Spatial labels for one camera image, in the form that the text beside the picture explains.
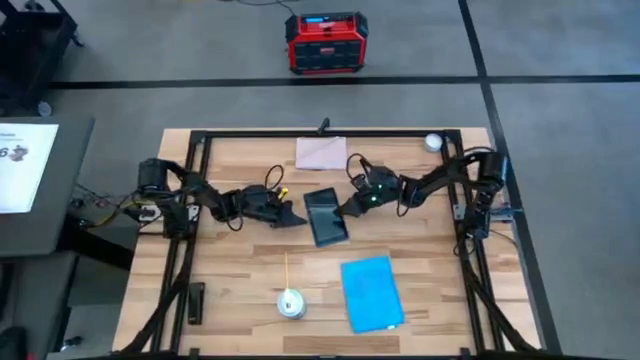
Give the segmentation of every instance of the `wooden table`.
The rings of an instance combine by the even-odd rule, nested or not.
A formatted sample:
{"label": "wooden table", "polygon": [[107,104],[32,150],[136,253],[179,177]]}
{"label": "wooden table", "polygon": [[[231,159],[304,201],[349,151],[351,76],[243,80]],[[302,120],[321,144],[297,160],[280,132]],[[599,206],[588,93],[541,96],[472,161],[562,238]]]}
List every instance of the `wooden table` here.
{"label": "wooden table", "polygon": [[[489,145],[484,128],[460,129],[465,147]],[[190,129],[165,130],[159,157],[184,164]],[[420,177],[441,164],[439,154],[424,150],[421,138],[352,138],[349,153],[364,154],[374,164]],[[214,139],[207,179],[221,191],[262,183],[274,164],[285,168],[283,185],[294,211],[307,217],[304,193],[335,187],[340,202],[354,188],[344,171],[295,168],[294,138]],[[455,242],[451,207],[445,190],[397,218],[388,204],[366,216],[347,218],[350,240],[315,248],[309,226],[270,229],[246,220],[240,232],[203,216],[191,281],[206,283],[204,322],[185,323],[180,352],[201,354],[457,354],[473,349],[469,315]],[[161,224],[149,226],[161,229]],[[510,225],[493,230],[513,237]],[[134,337],[156,307],[169,242],[141,236],[120,314],[114,349]],[[539,346],[517,250],[507,238],[485,240],[497,302],[513,325]],[[289,255],[290,282],[308,302],[306,316],[292,321],[279,315],[275,300],[284,288],[284,253]],[[340,281],[340,264],[389,255],[406,324],[393,330],[354,335],[349,326]],[[482,316],[486,317],[480,306]],[[163,348],[173,324],[170,310]],[[491,343],[488,322],[484,332]]]}

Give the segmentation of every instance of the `red power station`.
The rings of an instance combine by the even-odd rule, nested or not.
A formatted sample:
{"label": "red power station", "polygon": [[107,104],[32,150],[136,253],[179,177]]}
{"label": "red power station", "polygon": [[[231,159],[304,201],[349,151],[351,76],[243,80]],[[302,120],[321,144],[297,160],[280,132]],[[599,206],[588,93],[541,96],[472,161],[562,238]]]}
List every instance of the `red power station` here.
{"label": "red power station", "polygon": [[285,25],[294,73],[356,72],[364,66],[369,28],[360,12],[291,16]]}

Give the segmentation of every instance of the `blue notebook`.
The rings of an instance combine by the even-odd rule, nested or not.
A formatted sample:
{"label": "blue notebook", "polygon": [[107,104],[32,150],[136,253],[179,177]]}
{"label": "blue notebook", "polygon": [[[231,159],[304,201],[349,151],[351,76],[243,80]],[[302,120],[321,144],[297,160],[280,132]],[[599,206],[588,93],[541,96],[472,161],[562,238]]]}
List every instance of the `blue notebook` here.
{"label": "blue notebook", "polygon": [[356,334],[404,323],[404,312],[388,256],[344,263],[342,288]]}

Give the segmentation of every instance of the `wooden stick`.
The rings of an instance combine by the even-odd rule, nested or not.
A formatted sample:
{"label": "wooden stick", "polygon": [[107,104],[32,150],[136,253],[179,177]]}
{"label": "wooden stick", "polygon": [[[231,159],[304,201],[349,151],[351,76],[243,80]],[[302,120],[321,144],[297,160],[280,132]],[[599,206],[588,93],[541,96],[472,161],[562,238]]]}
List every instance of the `wooden stick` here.
{"label": "wooden stick", "polygon": [[285,289],[289,288],[289,256],[285,252],[284,253],[284,281],[286,284]]}

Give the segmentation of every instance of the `black cart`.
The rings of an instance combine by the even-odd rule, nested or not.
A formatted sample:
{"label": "black cart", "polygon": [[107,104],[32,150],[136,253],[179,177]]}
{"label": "black cart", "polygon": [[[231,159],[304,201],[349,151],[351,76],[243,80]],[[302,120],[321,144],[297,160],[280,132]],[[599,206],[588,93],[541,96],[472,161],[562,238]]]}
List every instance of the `black cart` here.
{"label": "black cart", "polygon": [[42,95],[69,42],[83,46],[77,37],[78,24],[58,0],[49,1],[58,12],[46,12],[33,0],[19,11],[9,0],[0,0],[5,17],[0,25],[0,116],[19,108],[51,115]]}

